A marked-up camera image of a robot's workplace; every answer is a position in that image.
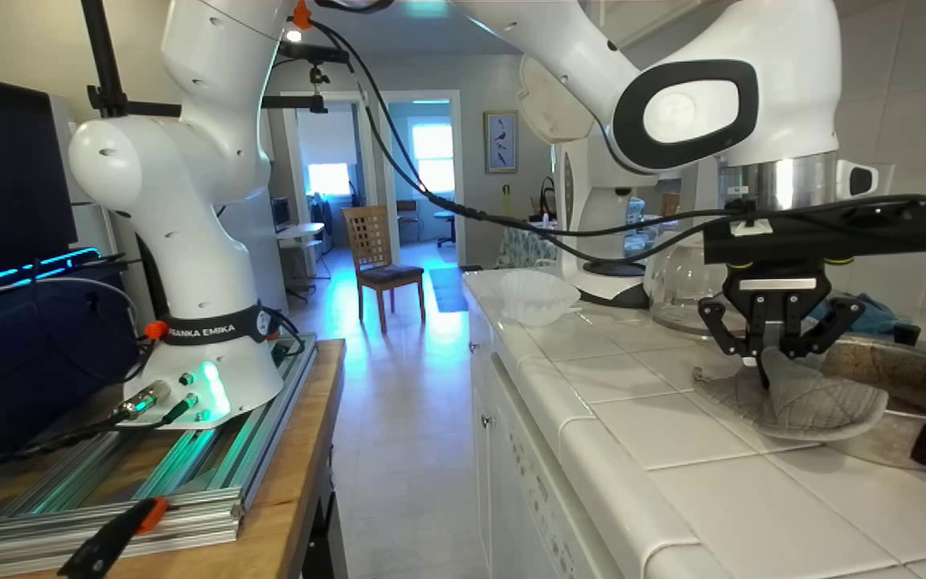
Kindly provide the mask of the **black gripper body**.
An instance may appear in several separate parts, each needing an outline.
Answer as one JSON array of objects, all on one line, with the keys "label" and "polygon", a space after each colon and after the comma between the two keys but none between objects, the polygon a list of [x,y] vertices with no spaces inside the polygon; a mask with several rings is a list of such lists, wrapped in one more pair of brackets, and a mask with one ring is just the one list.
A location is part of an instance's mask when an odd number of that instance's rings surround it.
[{"label": "black gripper body", "polygon": [[719,297],[699,301],[706,333],[732,357],[770,343],[785,357],[824,353],[863,311],[858,297],[833,297],[819,260],[729,268]]}]

